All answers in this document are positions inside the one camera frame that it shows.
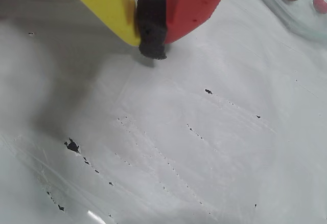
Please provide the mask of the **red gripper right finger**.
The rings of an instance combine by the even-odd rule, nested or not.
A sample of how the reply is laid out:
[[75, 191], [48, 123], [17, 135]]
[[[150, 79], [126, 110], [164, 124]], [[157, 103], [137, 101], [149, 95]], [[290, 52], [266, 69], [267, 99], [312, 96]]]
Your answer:
[[171, 44], [205, 23], [221, 0], [137, 0], [136, 22], [140, 53], [166, 59]]

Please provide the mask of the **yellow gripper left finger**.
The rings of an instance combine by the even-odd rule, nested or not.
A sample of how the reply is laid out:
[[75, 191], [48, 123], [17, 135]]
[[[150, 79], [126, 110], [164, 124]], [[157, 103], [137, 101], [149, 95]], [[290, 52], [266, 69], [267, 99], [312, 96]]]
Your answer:
[[122, 41], [139, 46], [141, 38], [135, 20], [135, 0], [80, 1]]

